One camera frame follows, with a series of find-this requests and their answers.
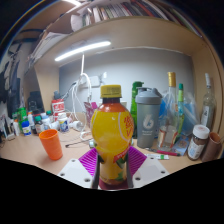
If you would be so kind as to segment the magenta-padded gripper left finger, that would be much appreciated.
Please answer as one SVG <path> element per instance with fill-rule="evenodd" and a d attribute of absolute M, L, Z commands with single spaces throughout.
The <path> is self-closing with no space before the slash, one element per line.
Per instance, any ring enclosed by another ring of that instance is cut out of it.
<path fill-rule="evenodd" d="M 83 188 L 99 188 L 100 161 L 95 148 L 79 159 L 71 159 L 58 176 Z"/>

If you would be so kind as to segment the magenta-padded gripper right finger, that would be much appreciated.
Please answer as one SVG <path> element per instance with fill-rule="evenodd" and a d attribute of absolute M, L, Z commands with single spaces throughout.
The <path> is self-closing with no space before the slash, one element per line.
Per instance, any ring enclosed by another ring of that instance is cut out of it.
<path fill-rule="evenodd" d="M 128 188 L 141 188 L 169 175 L 169 172 L 153 155 L 144 155 L 131 146 L 127 157 Z"/>

